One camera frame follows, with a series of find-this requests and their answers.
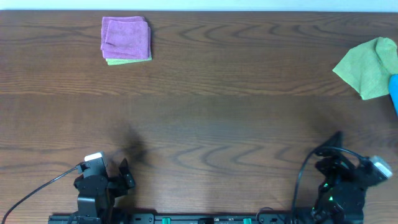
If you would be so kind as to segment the green microfiber cloth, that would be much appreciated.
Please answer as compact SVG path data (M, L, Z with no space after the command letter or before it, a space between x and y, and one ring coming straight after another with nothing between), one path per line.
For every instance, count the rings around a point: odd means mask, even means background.
M390 77L397 73L397 45L378 37L350 49L333 69L362 100L389 94Z

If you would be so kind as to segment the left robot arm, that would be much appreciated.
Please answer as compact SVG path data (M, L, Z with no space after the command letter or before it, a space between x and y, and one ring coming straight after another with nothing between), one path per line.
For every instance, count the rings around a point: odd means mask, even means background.
M78 165L81 176L74 181L78 190L78 223L111 223L114 217L115 199L127 195L135 187L129 164L123 159L119 174L109 177L102 157L84 161Z

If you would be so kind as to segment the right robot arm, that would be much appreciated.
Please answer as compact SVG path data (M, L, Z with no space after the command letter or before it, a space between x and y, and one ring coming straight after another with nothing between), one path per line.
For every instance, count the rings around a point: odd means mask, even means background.
M315 149L315 154L322 158L315 168L325 177L311 211L315 223L363 221L365 191L356 182L356 166L343 153L341 131Z

